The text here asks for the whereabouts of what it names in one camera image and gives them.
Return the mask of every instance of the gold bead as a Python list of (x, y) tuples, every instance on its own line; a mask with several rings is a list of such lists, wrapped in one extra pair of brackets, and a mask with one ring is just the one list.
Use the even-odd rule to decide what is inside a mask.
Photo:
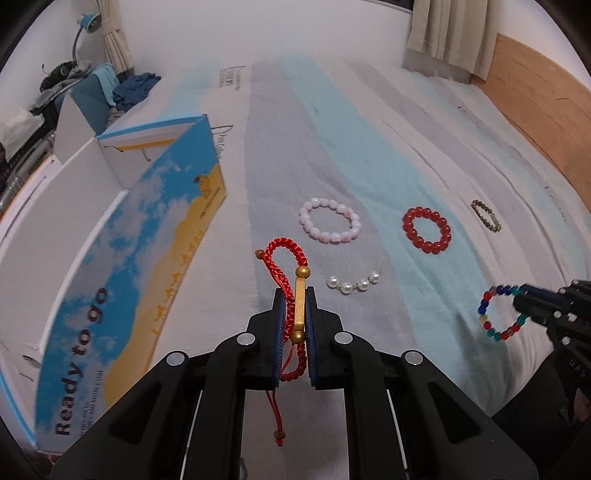
[(306, 341), (306, 333), (304, 330), (294, 330), (290, 333), (290, 340), (293, 344), (304, 343)]
[(295, 269), (295, 276), (300, 278), (308, 278), (310, 276), (310, 267), (302, 265)]

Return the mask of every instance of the bed sheet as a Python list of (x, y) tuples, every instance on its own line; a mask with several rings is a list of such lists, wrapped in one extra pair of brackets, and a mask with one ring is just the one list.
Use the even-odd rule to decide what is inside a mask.
[[(385, 63), (293, 57), (207, 64), (165, 75), (109, 131), (198, 112), (209, 117), (228, 197), (186, 274), (154, 363), (176, 349), (211, 351), (271, 307), (275, 285), (254, 250), (279, 236), (302, 247), (319, 306), (340, 315), (345, 329), (380, 351), (422, 351), (490, 415), (550, 353), (544, 329), (531, 322), (509, 341), (493, 342), (476, 309), (492, 285), (556, 290), (589, 278), (591, 217), (478, 88)], [(311, 239), (298, 222), (311, 197), (352, 207), (361, 217), (359, 238), (339, 245)], [(495, 211), (499, 233), (482, 225), (474, 199)], [(426, 255), (405, 237), (401, 218), (414, 206), (447, 218), (453, 239), (446, 252)], [(346, 229), (334, 212), (312, 215), (321, 229)], [(439, 237), (430, 222), (416, 224), (426, 238)], [(290, 255), (279, 251), (275, 259), (290, 276)], [(372, 270), (381, 278), (364, 293), (326, 287), (330, 275), (356, 282)], [(497, 329), (515, 321), (509, 299), (495, 299), (488, 313)], [(282, 384), (277, 397), (283, 449), (273, 442), (264, 394), (247, 395), (243, 456), (252, 477), (347, 478), (342, 394), (315, 392), (303, 378)]]

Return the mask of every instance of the silver screw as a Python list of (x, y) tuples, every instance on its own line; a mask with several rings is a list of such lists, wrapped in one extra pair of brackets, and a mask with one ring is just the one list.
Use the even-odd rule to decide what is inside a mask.
[(166, 357), (166, 363), (171, 367), (176, 367), (184, 363), (184, 355), (181, 352), (173, 352)]
[(353, 341), (353, 335), (349, 332), (339, 332), (335, 334), (335, 342), (341, 345), (348, 345)]
[(406, 355), (404, 355), (404, 359), (411, 365), (420, 365), (423, 363), (423, 356), (414, 350), (407, 352)]
[(252, 345), (256, 340), (256, 337), (248, 332), (241, 333), (236, 338), (236, 341), (240, 343), (240, 345)]

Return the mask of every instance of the curtain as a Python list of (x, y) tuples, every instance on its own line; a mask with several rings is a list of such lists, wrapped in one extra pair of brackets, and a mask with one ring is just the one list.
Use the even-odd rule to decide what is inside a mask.
[(500, 0), (415, 0), (408, 48), (486, 80)]
[(102, 29), (107, 59), (113, 64), (117, 75), (131, 70), (134, 63), (131, 59), (125, 33), (121, 28), (119, 0), (96, 0), (96, 3), (103, 17)]

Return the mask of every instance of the wooden headboard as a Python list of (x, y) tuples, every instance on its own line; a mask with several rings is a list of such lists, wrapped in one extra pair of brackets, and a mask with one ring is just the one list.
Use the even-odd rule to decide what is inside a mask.
[(487, 81), (496, 107), (559, 169), (591, 210), (591, 92), (541, 53), (499, 35)]

